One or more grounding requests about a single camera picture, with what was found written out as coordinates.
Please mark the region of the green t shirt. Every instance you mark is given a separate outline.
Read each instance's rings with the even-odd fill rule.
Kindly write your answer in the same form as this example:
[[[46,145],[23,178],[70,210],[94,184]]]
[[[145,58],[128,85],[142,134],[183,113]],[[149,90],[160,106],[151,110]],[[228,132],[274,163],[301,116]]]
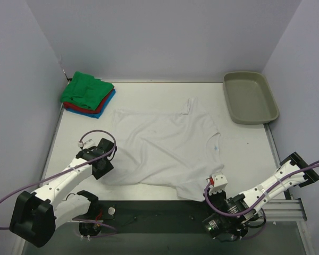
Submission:
[[[86,103],[95,102],[103,98],[108,92],[114,89],[109,83],[95,78],[90,74],[76,71],[70,83],[61,94],[60,102],[64,103]]]

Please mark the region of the aluminium rail profile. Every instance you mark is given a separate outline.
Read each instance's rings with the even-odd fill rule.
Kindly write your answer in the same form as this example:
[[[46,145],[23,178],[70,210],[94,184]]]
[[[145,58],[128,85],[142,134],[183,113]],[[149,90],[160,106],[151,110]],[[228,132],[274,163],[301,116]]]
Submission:
[[[273,199],[263,210],[269,222],[305,222],[307,216],[301,199]]]

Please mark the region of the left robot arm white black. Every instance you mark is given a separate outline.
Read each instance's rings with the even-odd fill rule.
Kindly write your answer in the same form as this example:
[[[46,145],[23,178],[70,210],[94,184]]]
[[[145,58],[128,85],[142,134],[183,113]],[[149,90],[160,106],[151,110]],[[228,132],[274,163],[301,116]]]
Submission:
[[[104,210],[99,198],[85,190],[74,195],[70,192],[87,178],[99,180],[113,169],[109,157],[116,152],[116,144],[102,138],[98,145],[89,140],[80,148],[66,169],[33,192],[19,194],[10,232],[38,248],[51,239],[58,227],[75,218],[88,225],[84,236],[95,236],[100,232],[97,221],[102,219]]]

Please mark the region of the red t shirt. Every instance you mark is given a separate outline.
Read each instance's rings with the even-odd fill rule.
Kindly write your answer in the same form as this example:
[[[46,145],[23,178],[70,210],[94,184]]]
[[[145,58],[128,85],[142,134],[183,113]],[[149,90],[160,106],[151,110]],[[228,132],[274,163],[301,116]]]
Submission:
[[[86,103],[83,103],[83,104],[80,104],[80,103],[72,103],[72,104],[74,104],[74,105],[76,105],[76,106],[78,106],[78,107],[80,107],[80,108],[84,108],[84,109],[88,109],[88,110],[95,110],[97,107],[98,107],[98,105],[100,104],[100,102],[102,101],[102,99],[103,98],[101,98],[101,99],[98,99],[97,101],[95,101],[95,102],[86,102]]]

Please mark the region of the white t shirt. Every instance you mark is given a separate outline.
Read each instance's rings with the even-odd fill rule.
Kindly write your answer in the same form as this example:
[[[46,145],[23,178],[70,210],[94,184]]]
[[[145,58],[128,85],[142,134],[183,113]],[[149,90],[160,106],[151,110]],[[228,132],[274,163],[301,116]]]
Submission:
[[[178,197],[203,201],[207,178],[220,172],[220,132],[198,98],[177,112],[114,112],[114,166],[101,182],[174,188]]]

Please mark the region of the blue t shirt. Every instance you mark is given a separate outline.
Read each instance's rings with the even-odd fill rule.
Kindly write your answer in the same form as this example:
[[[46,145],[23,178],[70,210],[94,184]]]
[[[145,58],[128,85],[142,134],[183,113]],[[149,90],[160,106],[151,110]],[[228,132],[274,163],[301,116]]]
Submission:
[[[100,102],[100,104],[98,105],[98,107],[95,110],[88,110],[88,109],[80,108],[80,107],[78,107],[72,103],[68,103],[68,102],[65,102],[63,104],[63,106],[69,112],[99,119],[114,95],[115,95],[115,89],[111,90],[108,93],[108,95],[106,95],[106,97],[104,97],[102,99],[102,101]]]

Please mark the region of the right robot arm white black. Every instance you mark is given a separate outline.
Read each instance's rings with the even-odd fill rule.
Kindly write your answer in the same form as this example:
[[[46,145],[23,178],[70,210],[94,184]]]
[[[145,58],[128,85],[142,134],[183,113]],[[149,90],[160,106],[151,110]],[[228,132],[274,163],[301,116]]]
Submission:
[[[204,198],[214,213],[203,221],[204,229],[213,239],[230,234],[232,237],[225,242],[241,240],[251,228],[266,224],[263,207],[273,198],[293,186],[302,188],[319,181],[315,167],[319,167],[319,161],[308,165],[294,152],[280,162],[271,177],[232,198],[225,194],[228,184],[225,175],[221,172],[211,175],[207,179]]]

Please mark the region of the grey plastic tray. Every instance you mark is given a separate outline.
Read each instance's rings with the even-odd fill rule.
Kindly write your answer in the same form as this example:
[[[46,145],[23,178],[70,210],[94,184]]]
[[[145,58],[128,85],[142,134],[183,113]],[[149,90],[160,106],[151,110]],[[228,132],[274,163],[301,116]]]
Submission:
[[[223,90],[229,115],[237,124],[267,124],[279,117],[279,109],[268,81],[260,73],[226,73]]]

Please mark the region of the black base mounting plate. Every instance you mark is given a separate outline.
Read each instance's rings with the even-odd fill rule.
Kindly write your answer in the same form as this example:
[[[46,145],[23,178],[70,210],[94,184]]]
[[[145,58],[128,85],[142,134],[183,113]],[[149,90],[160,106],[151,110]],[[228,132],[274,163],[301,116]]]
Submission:
[[[237,240],[248,228],[213,213],[205,202],[103,201],[93,202],[86,213],[77,216],[82,235],[107,234],[209,234],[212,238],[234,236]]]

